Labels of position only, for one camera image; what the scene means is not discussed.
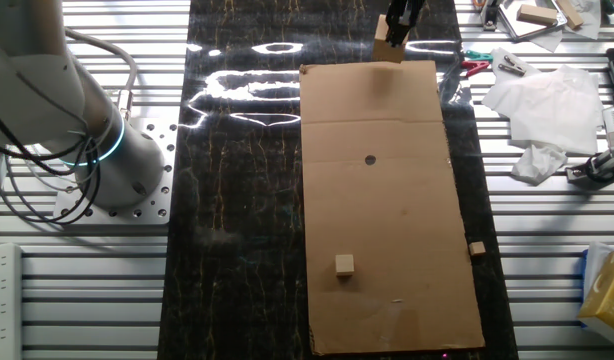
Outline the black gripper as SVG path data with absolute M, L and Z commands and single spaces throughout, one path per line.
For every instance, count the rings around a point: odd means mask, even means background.
M 392 0 L 388 7 L 386 42 L 399 47 L 405 41 L 412 26 L 421 18 L 425 0 Z

